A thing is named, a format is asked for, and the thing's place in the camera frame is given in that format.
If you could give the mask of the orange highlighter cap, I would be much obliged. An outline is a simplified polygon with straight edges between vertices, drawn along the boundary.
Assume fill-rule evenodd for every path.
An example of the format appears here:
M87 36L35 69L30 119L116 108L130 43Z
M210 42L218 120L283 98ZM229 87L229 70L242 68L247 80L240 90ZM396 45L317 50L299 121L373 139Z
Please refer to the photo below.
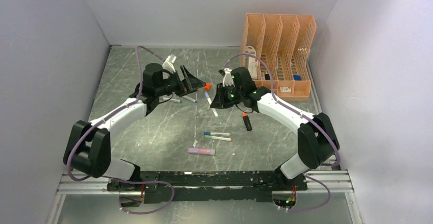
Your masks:
M211 84L210 83L207 83L206 85L205 85L205 87L204 87L204 90L205 91L209 91L211 89Z

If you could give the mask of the black orange highlighter body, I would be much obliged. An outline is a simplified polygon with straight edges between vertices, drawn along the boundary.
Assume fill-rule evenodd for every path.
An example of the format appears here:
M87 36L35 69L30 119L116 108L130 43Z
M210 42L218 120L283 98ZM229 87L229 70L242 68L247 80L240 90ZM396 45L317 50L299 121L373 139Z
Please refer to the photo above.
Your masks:
M243 112L242 118L243 118L243 122L244 122L244 125L246 127L246 130L247 131L251 131L252 130L252 125L251 125L249 116L248 116L248 114L246 112Z

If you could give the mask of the teal capped white marker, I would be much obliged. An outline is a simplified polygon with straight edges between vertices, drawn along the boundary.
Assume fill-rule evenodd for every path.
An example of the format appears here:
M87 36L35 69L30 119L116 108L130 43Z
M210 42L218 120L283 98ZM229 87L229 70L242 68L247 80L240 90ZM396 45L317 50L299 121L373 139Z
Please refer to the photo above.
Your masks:
M210 135L210 136L231 136L231 133L225 133L225 132L204 132L204 135Z

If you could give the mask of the green capped orange marker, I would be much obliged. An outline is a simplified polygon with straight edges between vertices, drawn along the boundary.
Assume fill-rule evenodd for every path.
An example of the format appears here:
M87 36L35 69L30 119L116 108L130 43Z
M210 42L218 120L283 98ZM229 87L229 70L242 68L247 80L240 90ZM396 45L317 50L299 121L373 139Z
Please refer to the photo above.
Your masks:
M222 141L233 141L232 138L220 137L220 136L212 136L212 135L205 135L205 138L213 139L213 140L222 140Z

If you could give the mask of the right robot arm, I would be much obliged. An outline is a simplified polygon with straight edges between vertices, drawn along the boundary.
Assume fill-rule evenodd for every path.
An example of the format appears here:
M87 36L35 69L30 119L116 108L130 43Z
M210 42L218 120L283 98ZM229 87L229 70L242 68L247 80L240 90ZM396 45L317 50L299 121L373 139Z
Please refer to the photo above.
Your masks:
M272 89L257 87L245 67L224 68L223 81L216 87L212 109L228 109L240 103L252 111L271 117L297 136L297 153L277 167L276 185L289 190L295 177L324 164L340 148L330 118L300 110L280 99Z

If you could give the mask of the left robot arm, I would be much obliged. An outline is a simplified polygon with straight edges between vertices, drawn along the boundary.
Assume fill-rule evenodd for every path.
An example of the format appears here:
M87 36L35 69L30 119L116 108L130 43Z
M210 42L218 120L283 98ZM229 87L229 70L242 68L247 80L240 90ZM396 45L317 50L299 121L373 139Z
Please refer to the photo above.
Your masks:
M160 105L160 97L182 97L196 92L206 83L192 75L185 66L179 76L168 64L151 63L145 66L140 82L129 98L108 114L92 121L77 121L72 129L63 156L68 173L75 169L89 177L108 177L121 180L128 191L141 185L140 167L111 156L111 139L135 121L149 115Z

